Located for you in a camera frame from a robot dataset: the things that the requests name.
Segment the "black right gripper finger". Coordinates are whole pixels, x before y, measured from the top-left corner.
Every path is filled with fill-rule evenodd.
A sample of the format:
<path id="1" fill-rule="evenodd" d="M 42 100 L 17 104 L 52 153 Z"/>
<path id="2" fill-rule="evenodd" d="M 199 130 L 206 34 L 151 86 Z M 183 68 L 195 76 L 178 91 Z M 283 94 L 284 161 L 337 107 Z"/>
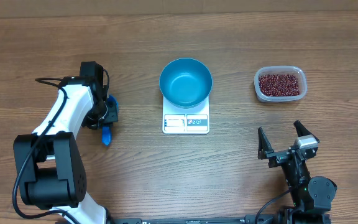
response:
<path id="1" fill-rule="evenodd" d="M 261 160 L 267 159 L 267 155 L 273 153 L 274 150 L 262 127 L 258 128 L 258 139 L 259 139 L 258 159 Z"/>
<path id="2" fill-rule="evenodd" d="M 302 125 L 300 120 L 296 120 L 293 123 L 293 125 L 294 125 L 294 127 L 296 129 L 296 133 L 297 133 L 298 137 L 303 137 L 303 136 L 310 135 L 310 132 Z"/>

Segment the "blue measuring scoop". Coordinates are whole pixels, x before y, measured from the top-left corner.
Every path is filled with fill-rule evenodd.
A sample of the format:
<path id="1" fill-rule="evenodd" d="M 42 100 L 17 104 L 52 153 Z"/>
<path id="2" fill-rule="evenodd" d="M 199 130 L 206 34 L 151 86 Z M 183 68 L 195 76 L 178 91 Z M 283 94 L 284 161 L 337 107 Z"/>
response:
<path id="1" fill-rule="evenodd" d="M 109 146 L 112 142 L 111 128 L 113 123 L 118 121 L 119 103 L 116 101 L 115 97 L 109 95 L 106 101 L 106 106 L 108 112 L 102 126 L 102 143 Z"/>

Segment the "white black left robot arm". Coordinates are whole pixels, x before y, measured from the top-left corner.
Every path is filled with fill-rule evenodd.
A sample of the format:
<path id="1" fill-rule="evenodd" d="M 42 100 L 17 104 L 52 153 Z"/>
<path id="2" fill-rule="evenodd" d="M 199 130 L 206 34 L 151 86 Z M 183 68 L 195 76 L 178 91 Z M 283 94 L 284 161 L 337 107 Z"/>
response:
<path id="1" fill-rule="evenodd" d="M 58 88 L 57 100 L 31 134 L 13 143 L 17 177 L 12 206 L 25 219 L 59 214 L 67 223 L 113 223 L 109 210 L 87 192 L 87 177 L 76 143 L 82 127 L 102 131 L 112 142 L 111 127 L 119 105 L 108 93 L 109 74 L 95 61 L 82 62 L 75 77 L 37 78 Z"/>

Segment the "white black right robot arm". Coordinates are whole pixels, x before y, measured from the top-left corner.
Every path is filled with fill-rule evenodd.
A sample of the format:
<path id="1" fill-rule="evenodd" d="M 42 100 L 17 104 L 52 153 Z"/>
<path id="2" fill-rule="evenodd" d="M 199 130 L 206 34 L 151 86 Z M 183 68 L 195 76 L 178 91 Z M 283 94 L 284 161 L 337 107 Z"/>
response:
<path id="1" fill-rule="evenodd" d="M 312 177 L 306 161 L 316 156 L 320 140 L 300 121 L 293 123 L 298 137 L 286 151 L 274 151 L 264 130 L 258 129 L 258 158 L 267 159 L 270 168 L 281 167 L 288 190 L 268 201 L 259 209 L 252 223 L 330 223 L 327 214 L 335 198 L 337 185 L 323 176 Z M 262 217 L 271 204 L 290 194 L 293 206 L 282 207 L 277 214 Z"/>

